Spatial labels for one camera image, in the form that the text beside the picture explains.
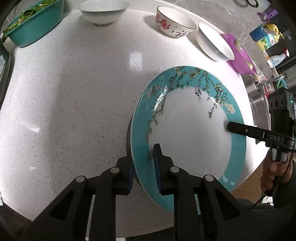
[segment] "white label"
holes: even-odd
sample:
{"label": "white label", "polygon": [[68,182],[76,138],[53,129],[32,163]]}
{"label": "white label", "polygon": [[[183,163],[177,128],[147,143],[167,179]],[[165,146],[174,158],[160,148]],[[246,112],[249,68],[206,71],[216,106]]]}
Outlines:
{"label": "white label", "polygon": [[4,68],[4,65],[5,65],[5,59],[3,58],[3,56],[1,55],[0,56],[0,75],[2,73],[2,70]]}

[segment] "green bowl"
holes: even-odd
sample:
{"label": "green bowl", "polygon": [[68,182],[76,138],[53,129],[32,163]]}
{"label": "green bowl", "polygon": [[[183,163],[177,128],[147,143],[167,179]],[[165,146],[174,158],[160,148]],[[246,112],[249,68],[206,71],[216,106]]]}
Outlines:
{"label": "green bowl", "polygon": [[[7,36],[15,43],[15,45],[23,47],[29,45],[52,30],[62,19],[65,0],[57,0],[40,10],[19,26],[7,33]],[[30,8],[41,4],[40,1]],[[19,19],[17,16],[10,25]]]}

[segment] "camera lens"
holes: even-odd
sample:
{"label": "camera lens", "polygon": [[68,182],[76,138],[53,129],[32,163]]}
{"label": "camera lens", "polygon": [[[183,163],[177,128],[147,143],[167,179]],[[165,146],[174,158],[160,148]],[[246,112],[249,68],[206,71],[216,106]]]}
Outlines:
{"label": "camera lens", "polygon": [[279,106],[279,100],[278,98],[274,99],[274,105],[276,106],[276,108]]}
{"label": "camera lens", "polygon": [[285,101],[284,101],[283,96],[281,96],[281,98],[280,98],[280,102],[281,102],[281,105],[284,105],[284,104],[285,104]]}

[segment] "scissors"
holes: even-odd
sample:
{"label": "scissors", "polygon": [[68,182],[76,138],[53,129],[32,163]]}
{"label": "scissors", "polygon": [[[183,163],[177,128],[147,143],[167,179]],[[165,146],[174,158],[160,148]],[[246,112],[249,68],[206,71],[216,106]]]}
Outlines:
{"label": "scissors", "polygon": [[254,1],[256,2],[255,5],[251,4],[249,0],[246,0],[246,1],[247,1],[247,3],[248,3],[251,7],[259,7],[259,3],[258,3],[257,0],[254,0]]}

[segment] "black sleeve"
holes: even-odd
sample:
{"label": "black sleeve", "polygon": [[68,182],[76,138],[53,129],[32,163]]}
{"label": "black sleeve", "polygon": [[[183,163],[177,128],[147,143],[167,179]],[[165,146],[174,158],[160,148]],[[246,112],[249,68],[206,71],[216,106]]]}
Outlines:
{"label": "black sleeve", "polygon": [[296,164],[294,160],[292,162],[293,173],[291,179],[286,184],[281,183],[279,185],[276,195],[273,198],[275,208],[280,208],[296,200]]}

